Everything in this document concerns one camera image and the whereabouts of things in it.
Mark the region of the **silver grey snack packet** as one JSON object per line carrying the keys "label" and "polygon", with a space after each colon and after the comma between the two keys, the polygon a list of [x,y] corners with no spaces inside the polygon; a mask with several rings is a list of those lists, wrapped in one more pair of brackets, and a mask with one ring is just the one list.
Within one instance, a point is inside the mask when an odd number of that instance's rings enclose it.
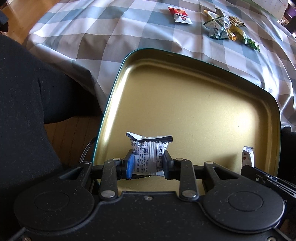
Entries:
{"label": "silver grey snack packet", "polygon": [[142,176],[164,176],[162,156],[173,136],[144,137],[127,132],[134,154],[133,174]]}

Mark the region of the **green candy wrapper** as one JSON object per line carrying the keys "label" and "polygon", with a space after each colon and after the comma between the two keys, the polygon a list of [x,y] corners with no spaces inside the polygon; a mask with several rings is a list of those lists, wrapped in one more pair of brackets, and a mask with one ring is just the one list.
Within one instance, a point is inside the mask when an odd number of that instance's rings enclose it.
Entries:
{"label": "green candy wrapper", "polygon": [[248,37],[245,39],[245,45],[255,51],[260,51],[259,44]]}

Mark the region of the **green white triangle packet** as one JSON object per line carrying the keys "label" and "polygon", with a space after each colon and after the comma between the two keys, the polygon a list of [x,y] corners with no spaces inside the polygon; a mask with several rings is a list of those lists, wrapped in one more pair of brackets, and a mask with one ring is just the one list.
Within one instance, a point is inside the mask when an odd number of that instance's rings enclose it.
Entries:
{"label": "green white triangle packet", "polygon": [[203,23],[203,26],[209,30],[210,38],[217,40],[226,40],[231,38],[229,31],[230,21],[226,13],[220,9],[215,12],[204,10],[208,20]]}

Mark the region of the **red white snack packet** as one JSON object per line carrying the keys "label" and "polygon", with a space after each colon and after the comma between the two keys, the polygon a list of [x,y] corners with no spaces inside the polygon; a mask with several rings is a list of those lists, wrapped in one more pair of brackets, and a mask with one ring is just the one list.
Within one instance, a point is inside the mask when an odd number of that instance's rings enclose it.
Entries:
{"label": "red white snack packet", "polygon": [[176,23],[182,24],[192,24],[190,17],[187,15],[184,8],[176,7],[176,6],[168,6],[168,10],[173,15],[174,21]]}

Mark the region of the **silver yellow snack packet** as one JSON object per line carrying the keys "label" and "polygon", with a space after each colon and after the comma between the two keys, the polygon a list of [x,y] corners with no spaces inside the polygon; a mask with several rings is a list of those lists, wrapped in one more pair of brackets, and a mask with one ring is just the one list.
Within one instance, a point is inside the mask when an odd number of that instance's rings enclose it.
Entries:
{"label": "silver yellow snack packet", "polygon": [[254,152],[253,147],[244,146],[242,150],[242,166],[251,166],[254,168]]}

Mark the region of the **brown heart pattern packet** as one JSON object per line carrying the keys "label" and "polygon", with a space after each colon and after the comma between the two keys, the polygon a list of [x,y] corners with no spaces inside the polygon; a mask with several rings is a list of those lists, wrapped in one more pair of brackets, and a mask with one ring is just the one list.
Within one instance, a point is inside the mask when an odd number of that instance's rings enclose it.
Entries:
{"label": "brown heart pattern packet", "polygon": [[230,24],[232,26],[235,26],[235,27],[245,27],[244,22],[241,19],[239,19],[238,17],[229,16],[228,19],[229,19],[229,22],[230,22]]}

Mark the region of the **gold metal tin tray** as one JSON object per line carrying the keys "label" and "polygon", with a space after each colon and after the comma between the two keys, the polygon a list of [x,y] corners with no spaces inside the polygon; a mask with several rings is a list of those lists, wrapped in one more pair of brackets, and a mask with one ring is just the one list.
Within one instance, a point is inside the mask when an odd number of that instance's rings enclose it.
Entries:
{"label": "gold metal tin tray", "polygon": [[278,172],[280,110],[261,87],[212,64],[158,49],[128,54],[105,109],[93,162],[123,158],[127,132],[172,136],[172,158],[195,165],[215,162],[236,173],[243,147],[253,147],[255,166]]}

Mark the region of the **black trouser leg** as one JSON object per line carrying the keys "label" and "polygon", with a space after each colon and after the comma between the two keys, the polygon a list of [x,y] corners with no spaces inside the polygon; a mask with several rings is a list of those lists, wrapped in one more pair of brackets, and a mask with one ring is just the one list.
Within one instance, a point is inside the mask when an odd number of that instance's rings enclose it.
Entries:
{"label": "black trouser leg", "polygon": [[60,167],[46,124],[100,115],[96,96],[18,42],[1,36],[1,189]]}

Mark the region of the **checkered blue grey tablecloth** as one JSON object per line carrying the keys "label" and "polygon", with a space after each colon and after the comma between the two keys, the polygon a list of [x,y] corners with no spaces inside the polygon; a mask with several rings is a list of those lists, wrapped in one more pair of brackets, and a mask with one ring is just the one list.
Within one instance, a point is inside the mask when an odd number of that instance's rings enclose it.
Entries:
{"label": "checkered blue grey tablecloth", "polygon": [[[192,24],[176,23],[168,6],[184,8]],[[210,38],[203,26],[205,9],[241,19],[260,51]],[[102,109],[124,58],[136,49],[156,48],[214,64],[260,86],[278,102],[282,125],[295,129],[295,38],[245,1],[60,1],[24,44],[95,94]]]}

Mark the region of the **desk calendar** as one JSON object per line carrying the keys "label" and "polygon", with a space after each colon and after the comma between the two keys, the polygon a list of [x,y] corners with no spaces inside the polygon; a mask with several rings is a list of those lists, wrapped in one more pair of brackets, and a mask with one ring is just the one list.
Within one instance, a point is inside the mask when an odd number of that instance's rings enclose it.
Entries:
{"label": "desk calendar", "polygon": [[268,13],[277,20],[281,20],[288,7],[287,0],[251,0],[256,7]]}

